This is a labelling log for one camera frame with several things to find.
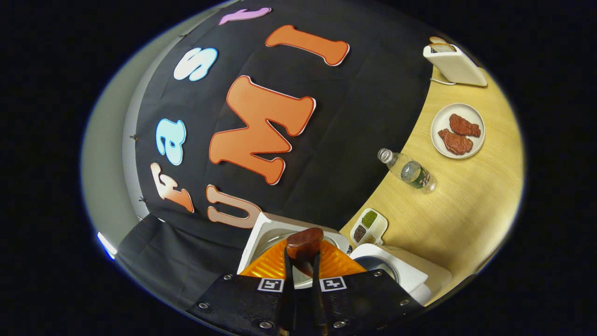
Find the foam letter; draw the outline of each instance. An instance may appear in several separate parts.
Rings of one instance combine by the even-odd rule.
[[[290,152],[292,146],[269,123],[284,126],[290,136],[303,132],[315,110],[315,99],[287,96],[255,85],[248,76],[232,83],[226,102],[247,125],[246,128],[218,132],[210,143],[210,161],[227,161],[265,177],[275,185],[286,163],[279,157],[272,161],[255,154]]]
[[[190,50],[184,54],[176,68],[174,68],[174,78],[183,80],[188,76],[189,80],[198,81],[205,77],[216,58],[218,58],[218,51],[213,48]]]
[[[228,21],[254,19],[256,17],[264,16],[265,14],[272,11],[272,9],[269,7],[263,7],[262,9],[260,9],[258,11],[252,11],[252,12],[245,12],[246,10],[247,9],[245,8],[245,9],[239,10],[235,13],[224,15],[222,17],[222,19],[220,20],[220,23],[218,23],[218,26],[221,26]]]
[[[179,184],[168,175],[160,175],[162,168],[159,164],[155,162],[152,163],[151,172],[155,187],[158,189],[158,194],[163,200],[167,198],[174,203],[184,206],[189,212],[195,212],[189,192],[186,191],[186,189],[181,189],[180,191],[174,190]]]
[[[274,47],[279,44],[290,45],[299,49],[310,51],[324,58],[325,63],[337,66],[346,57],[350,46],[344,41],[330,41],[316,35],[296,30],[291,25],[281,26],[273,31],[265,40],[265,45]]]
[[[171,164],[178,166],[183,161],[183,142],[186,139],[186,128],[182,120],[176,123],[168,119],[159,121],[155,129],[155,143],[158,152],[166,155]]]
[[[212,222],[220,222],[233,227],[253,228],[255,221],[261,212],[258,206],[249,201],[230,196],[218,191],[213,185],[208,185],[205,195],[210,203],[224,203],[245,210],[249,215],[246,218],[238,218],[219,212],[216,208],[210,206],[207,208],[207,218]]]

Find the pink letter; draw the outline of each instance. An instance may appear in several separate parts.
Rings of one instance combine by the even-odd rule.
[[[184,206],[189,212],[195,212],[189,192],[186,191],[186,189],[181,189],[180,191],[174,190],[179,184],[168,175],[160,175],[162,168],[159,166],[159,164],[154,162],[150,165],[150,167],[153,175],[153,181],[155,183],[155,187],[158,189],[159,196],[163,200],[169,199],[174,203]]]
[[[243,10],[237,11],[236,13],[224,15],[222,17],[222,19],[220,20],[220,23],[218,23],[218,26],[221,26],[228,21],[254,19],[256,17],[264,16],[265,14],[272,11],[272,9],[269,7],[263,7],[262,9],[260,9],[258,11],[252,11],[252,12],[245,12],[246,10],[247,9],[245,8]]]
[[[241,198],[221,193],[215,186],[211,184],[207,186],[205,195],[210,203],[228,204],[230,206],[237,207],[238,209],[245,210],[249,214],[246,218],[238,218],[221,213],[214,207],[210,206],[207,208],[207,218],[209,218],[210,221],[221,222],[239,228],[252,228],[255,226],[257,217],[259,216],[259,213],[261,213],[261,209],[259,209],[258,206]]]

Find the wooden table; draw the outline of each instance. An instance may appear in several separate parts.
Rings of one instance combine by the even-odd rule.
[[[513,224],[522,197],[521,132],[505,95],[487,72],[481,71],[487,79],[486,87],[431,82],[421,114],[402,149],[436,176],[437,189],[425,195],[388,172],[340,230],[354,248],[350,229],[361,212],[370,207],[388,220],[382,237],[385,245],[397,246],[448,269],[452,281],[427,305],[478,272],[493,256]],[[435,67],[433,78],[448,81]],[[451,103],[474,107],[485,121],[483,147],[464,160],[443,156],[431,142],[433,118]]]

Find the bottle cap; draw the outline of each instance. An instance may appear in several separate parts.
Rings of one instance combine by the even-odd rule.
[[[377,158],[381,160],[383,163],[388,163],[392,159],[393,153],[391,150],[387,148],[382,148],[377,153]]]

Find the green powder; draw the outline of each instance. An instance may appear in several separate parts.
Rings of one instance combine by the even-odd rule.
[[[363,216],[363,219],[361,220],[361,222],[363,222],[363,225],[366,228],[370,228],[371,224],[373,224],[373,221],[375,221],[376,218],[377,218],[377,212],[369,210],[369,212],[367,212],[367,214],[365,214],[365,216]]]

